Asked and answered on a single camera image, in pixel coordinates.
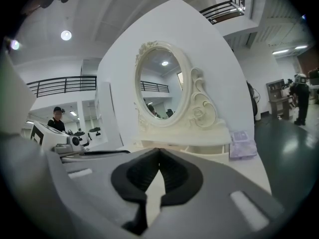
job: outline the mirror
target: mirror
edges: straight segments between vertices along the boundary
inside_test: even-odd
[[[174,115],[181,100],[183,75],[170,51],[150,51],[141,62],[140,90],[145,109],[153,117],[165,120]]]

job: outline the ornate white mirror frame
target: ornate white mirror frame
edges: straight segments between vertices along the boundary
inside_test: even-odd
[[[170,51],[177,59],[183,74],[181,100],[175,113],[166,120],[151,115],[141,92],[142,63],[155,49]],[[224,120],[217,118],[216,108],[203,89],[203,81],[200,70],[192,68],[186,55],[176,46],[163,41],[142,44],[136,56],[134,81],[140,140],[200,146],[230,143],[229,131]]]

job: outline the round ceiling light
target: round ceiling light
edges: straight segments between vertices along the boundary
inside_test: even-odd
[[[20,47],[20,43],[17,40],[13,40],[10,46],[11,46],[11,49],[17,50]]]
[[[61,33],[61,38],[62,40],[64,41],[68,41],[70,40],[72,37],[72,34],[69,30],[64,30],[62,33]]]

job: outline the window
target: window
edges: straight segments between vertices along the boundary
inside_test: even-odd
[[[180,87],[183,90],[183,83],[184,83],[183,74],[182,73],[178,73],[177,76],[178,76],[178,80],[179,80],[179,83],[180,83]]]

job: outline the black metal railing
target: black metal railing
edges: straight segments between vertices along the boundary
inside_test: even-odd
[[[210,6],[200,13],[213,25],[224,20],[244,15],[245,0],[228,0]]]
[[[168,85],[158,84],[154,82],[141,81],[141,91],[154,91],[169,93]]]
[[[74,91],[96,90],[96,76],[72,76],[27,83],[36,97]]]

